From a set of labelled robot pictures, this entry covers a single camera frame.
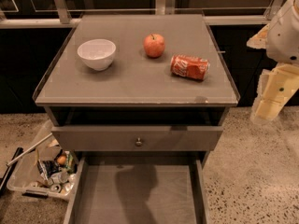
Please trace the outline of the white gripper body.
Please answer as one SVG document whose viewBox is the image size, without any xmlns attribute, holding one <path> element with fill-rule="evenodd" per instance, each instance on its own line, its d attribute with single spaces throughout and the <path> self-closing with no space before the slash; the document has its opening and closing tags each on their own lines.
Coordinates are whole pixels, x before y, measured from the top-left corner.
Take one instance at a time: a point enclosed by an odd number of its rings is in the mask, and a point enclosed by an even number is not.
<svg viewBox="0 0 299 224">
<path fill-rule="evenodd" d="M 299 64 L 299 0 L 287 0 L 270 21 L 266 53 L 278 63 Z"/>
</svg>

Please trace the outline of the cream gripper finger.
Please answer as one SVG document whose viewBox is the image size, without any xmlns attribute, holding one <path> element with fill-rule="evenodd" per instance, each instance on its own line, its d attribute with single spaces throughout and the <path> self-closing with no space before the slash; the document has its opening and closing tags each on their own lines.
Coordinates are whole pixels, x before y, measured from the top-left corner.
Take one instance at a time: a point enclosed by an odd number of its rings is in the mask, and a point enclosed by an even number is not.
<svg viewBox="0 0 299 224">
<path fill-rule="evenodd" d="M 298 90 L 298 64 L 278 63 L 272 70 L 264 69 L 259 77 L 257 97 L 252 105 L 251 121 L 274 120 Z"/>
<path fill-rule="evenodd" d="M 265 49 L 269 25 L 266 24 L 257 34 L 247 41 L 247 46 L 252 49 Z"/>
</svg>

